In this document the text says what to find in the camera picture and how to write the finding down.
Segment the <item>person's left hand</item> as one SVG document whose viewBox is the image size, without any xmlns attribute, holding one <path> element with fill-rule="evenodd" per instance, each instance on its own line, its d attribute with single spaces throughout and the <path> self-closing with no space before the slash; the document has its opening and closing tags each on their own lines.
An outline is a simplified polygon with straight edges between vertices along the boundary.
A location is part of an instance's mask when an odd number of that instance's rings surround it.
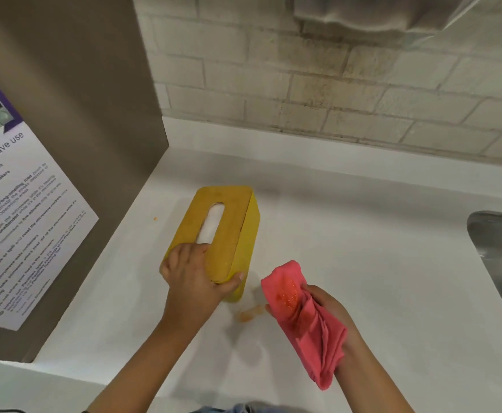
<svg viewBox="0 0 502 413">
<path fill-rule="evenodd" d="M 175 246 L 159 269 L 169 290 L 161 321 L 162 329 L 196 334 L 225 297 L 216 297 L 214 283 L 205 269 L 209 244 Z"/>
</svg>

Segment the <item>person's right hand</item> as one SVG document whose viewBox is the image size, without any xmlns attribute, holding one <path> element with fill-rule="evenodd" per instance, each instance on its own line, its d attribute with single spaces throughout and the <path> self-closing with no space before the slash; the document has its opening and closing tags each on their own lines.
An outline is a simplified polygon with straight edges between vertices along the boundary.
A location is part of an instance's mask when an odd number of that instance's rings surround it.
<svg viewBox="0 0 502 413">
<path fill-rule="evenodd" d="M 326 306 L 318 305 L 301 285 L 307 283 L 286 277 L 274 282 L 262 280 L 266 310 L 293 340 L 304 337 L 305 332 L 315 326 L 316 319 L 321 319 L 328 325 L 329 338 L 342 348 L 349 329 L 357 329 L 349 312 L 331 295 Z"/>
</svg>

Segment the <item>pink cleaning cloth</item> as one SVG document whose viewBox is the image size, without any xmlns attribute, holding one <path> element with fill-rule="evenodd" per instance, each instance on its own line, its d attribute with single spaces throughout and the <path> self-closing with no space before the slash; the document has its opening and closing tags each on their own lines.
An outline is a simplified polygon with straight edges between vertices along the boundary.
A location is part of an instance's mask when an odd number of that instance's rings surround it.
<svg viewBox="0 0 502 413">
<path fill-rule="evenodd" d="M 261 289 L 310 379 L 324 391 L 344 357 L 347 328 L 302 288 L 305 284 L 302 268 L 291 260 L 263 278 Z"/>
</svg>

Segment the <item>yellow tissue box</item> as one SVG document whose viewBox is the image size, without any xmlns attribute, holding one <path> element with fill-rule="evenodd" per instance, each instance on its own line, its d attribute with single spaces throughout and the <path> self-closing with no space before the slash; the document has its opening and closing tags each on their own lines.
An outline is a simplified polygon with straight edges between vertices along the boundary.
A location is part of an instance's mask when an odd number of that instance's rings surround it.
<svg viewBox="0 0 502 413">
<path fill-rule="evenodd" d="M 181 243 L 196 243 L 210 208 L 223 204 L 224 210 L 212 243 L 205 253 L 205 268 L 216 284 L 243 273 L 238 288 L 224 301 L 238 302 L 244 293 L 254 244 L 260 224 L 256 196 L 249 186 L 209 186 L 197 190 L 165 253 Z"/>
</svg>

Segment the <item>person's left forearm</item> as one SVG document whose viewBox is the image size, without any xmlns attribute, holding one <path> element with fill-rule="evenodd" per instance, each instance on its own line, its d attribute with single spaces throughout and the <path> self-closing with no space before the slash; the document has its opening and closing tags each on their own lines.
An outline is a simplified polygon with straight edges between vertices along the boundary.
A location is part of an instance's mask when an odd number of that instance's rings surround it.
<svg viewBox="0 0 502 413">
<path fill-rule="evenodd" d="M 158 390 L 206 317 L 164 315 L 142 346 L 85 413 L 147 413 Z"/>
</svg>

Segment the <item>person's right forearm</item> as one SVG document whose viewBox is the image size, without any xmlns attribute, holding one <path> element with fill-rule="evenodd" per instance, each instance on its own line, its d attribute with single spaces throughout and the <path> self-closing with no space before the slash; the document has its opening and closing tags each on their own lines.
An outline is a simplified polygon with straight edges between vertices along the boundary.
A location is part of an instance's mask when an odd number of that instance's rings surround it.
<svg viewBox="0 0 502 413">
<path fill-rule="evenodd" d="M 351 413 L 415 413 L 356 328 L 350 328 L 335 378 Z"/>
</svg>

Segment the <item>orange sauce spill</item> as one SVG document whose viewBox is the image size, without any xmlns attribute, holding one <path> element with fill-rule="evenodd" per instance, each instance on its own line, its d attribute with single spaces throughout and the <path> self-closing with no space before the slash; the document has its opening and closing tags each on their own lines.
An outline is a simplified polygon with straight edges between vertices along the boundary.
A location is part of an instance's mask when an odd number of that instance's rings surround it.
<svg viewBox="0 0 502 413">
<path fill-rule="evenodd" d="M 239 312 L 235 317 L 237 321 L 247 323 L 254 320 L 258 316 L 261 316 L 265 311 L 266 309 L 264 305 L 256 305 L 252 308 Z"/>
</svg>

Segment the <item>white tissue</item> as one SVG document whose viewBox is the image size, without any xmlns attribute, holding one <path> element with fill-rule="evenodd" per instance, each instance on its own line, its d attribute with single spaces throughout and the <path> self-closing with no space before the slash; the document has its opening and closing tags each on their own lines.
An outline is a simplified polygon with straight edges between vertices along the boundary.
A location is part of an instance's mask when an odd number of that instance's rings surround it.
<svg viewBox="0 0 502 413">
<path fill-rule="evenodd" d="M 196 238 L 196 243 L 198 244 L 212 244 L 214 236 L 216 235 L 217 229 L 220 225 L 224 213 L 225 205 L 221 202 L 217 202 L 209 208 L 208 213 L 201 225 L 198 236 Z"/>
</svg>

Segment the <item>brown cabinet side panel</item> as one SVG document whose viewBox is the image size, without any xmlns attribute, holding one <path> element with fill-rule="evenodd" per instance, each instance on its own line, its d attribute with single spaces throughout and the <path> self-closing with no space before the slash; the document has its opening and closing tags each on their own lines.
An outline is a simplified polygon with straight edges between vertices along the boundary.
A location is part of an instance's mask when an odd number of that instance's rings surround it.
<svg viewBox="0 0 502 413">
<path fill-rule="evenodd" d="M 168 148 L 133 0 L 0 0 L 0 88 L 98 221 L 0 360 L 35 360 Z"/>
</svg>

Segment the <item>microwave instruction poster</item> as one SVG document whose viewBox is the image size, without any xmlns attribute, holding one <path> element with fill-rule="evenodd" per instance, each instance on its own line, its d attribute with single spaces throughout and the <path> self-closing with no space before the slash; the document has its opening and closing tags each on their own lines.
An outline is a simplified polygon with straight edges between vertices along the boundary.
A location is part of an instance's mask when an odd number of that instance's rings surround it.
<svg viewBox="0 0 502 413">
<path fill-rule="evenodd" d="M 0 89 L 0 328 L 21 328 L 97 221 Z"/>
</svg>

